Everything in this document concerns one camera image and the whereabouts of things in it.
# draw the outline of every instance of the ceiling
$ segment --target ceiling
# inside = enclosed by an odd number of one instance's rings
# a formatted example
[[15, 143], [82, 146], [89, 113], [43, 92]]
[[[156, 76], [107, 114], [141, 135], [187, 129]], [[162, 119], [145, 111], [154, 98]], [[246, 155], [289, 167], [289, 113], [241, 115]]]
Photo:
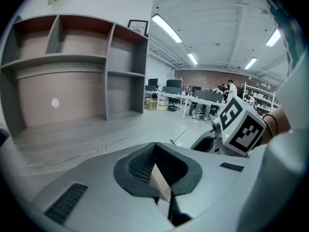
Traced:
[[[265, 0], [154, 0], [154, 14], [160, 14], [183, 42], [176, 43], [151, 21], [148, 54], [175, 69], [238, 72], [274, 84], [287, 76], [282, 38], [266, 46], [275, 24]], [[252, 57], [257, 62], [245, 70]]]

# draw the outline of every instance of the picture frame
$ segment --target picture frame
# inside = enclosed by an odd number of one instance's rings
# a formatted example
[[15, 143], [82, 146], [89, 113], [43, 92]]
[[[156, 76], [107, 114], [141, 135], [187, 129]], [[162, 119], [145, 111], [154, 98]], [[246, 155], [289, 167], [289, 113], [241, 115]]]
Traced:
[[148, 21], [130, 20], [127, 27], [138, 34], [147, 37]]

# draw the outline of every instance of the computer monitor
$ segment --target computer monitor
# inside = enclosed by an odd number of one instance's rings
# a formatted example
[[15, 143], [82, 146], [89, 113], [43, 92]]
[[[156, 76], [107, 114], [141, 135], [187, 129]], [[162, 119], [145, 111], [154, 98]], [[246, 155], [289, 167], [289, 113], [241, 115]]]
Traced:
[[145, 86], [146, 91], [156, 91], [155, 85], [146, 85]]
[[193, 96], [194, 96], [195, 90], [201, 90], [201, 87], [192, 86], [192, 93], [193, 93]]
[[181, 79], [168, 79], [166, 81], [166, 87], [182, 87]]
[[158, 85], [158, 78], [148, 79], [148, 85], [157, 86]]

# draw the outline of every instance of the brick wall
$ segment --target brick wall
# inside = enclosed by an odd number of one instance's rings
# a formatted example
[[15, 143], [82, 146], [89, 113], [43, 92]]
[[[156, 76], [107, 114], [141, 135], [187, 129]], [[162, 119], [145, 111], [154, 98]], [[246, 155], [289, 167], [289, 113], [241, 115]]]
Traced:
[[[246, 82], [248, 85], [254, 87], [256, 87], [256, 83], [258, 83], [261, 88], [261, 84], [265, 83], [261, 80], [257, 80], [254, 78], [249, 80], [247, 76], [243, 75], [229, 74], [224, 72], [212, 72], [212, 71], [175, 71], [175, 78], [182, 78], [183, 84], [202, 87], [202, 90], [204, 90], [207, 87], [213, 89], [218, 85], [227, 84], [227, 81], [229, 79], [232, 79], [237, 87], [241, 87], [241, 84], [242, 83], [245, 84]], [[270, 92], [274, 92], [278, 89], [278, 87], [274, 85], [270, 86], [271, 86]]]

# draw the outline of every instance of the wall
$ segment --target wall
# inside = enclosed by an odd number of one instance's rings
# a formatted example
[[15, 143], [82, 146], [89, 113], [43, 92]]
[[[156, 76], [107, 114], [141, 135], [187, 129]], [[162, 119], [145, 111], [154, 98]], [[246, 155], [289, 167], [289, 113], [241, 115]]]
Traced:
[[[250, 85], [256, 87], [256, 84], [259, 83], [261, 87], [261, 83], [265, 83], [265, 81], [257, 80], [252, 78], [249, 80], [247, 76], [238, 75], [238, 74], [229, 74], [224, 72], [211, 72], [211, 71], [175, 71], [176, 78], [182, 78], [184, 84], [194, 85], [198, 87], [202, 87], [202, 90], [205, 88], [213, 89], [218, 85], [227, 84], [229, 79], [232, 79], [234, 84], [237, 87], [241, 87], [241, 84], [245, 84], [245, 82]], [[270, 92], [276, 91], [278, 88], [270, 85]]]
[[148, 79], [158, 78], [158, 84], [166, 84], [167, 78], [174, 77], [174, 70], [159, 62], [158, 60], [148, 57], [146, 66], [146, 85], [148, 84]]
[[81, 14], [127, 26], [129, 20], [150, 20], [154, 0], [26, 0], [18, 11], [23, 18], [44, 14]]

